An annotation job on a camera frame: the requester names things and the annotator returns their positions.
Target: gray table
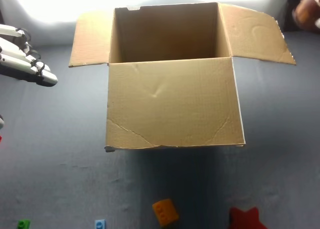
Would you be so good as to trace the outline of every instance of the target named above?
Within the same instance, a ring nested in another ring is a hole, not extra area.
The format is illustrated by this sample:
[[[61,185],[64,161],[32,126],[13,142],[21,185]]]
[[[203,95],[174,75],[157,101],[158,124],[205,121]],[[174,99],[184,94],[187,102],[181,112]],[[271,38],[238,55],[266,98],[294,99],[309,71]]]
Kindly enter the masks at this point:
[[[56,86],[0,75],[0,228],[156,229],[165,198],[181,229],[226,229],[231,206],[257,206],[270,229],[318,228],[320,36],[285,39],[297,66],[234,59],[245,147],[112,153],[107,67],[69,69],[70,46],[40,48]]]

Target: green lego brick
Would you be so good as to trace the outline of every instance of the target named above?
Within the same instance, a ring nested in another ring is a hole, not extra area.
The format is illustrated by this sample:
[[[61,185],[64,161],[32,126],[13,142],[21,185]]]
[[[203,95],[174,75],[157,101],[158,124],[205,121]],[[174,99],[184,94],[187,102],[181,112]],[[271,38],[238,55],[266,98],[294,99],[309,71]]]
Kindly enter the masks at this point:
[[[16,229],[29,229],[30,223],[30,220],[20,220]]]

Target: brown box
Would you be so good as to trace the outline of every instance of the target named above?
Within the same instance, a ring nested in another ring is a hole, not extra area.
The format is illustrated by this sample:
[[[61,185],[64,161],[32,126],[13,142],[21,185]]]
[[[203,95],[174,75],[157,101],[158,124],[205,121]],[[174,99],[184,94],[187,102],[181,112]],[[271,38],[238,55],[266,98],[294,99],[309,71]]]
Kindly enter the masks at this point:
[[[108,148],[243,145],[233,57],[296,64],[273,17],[211,2],[85,13],[69,66],[109,64]]]

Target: red star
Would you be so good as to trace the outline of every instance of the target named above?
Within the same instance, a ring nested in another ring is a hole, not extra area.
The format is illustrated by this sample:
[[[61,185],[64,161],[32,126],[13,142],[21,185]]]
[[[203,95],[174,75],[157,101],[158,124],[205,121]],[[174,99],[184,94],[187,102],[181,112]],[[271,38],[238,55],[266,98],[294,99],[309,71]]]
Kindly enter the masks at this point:
[[[267,229],[259,221],[259,211],[256,207],[248,211],[232,207],[230,209],[230,220],[229,229]]]

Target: orange block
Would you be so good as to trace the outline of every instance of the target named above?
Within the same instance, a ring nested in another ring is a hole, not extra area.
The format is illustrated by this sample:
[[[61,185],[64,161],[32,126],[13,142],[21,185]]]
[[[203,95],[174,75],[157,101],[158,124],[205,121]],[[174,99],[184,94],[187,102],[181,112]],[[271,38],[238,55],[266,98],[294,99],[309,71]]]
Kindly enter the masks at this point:
[[[152,208],[161,227],[169,225],[179,219],[179,215],[171,199],[160,200],[153,204]]]

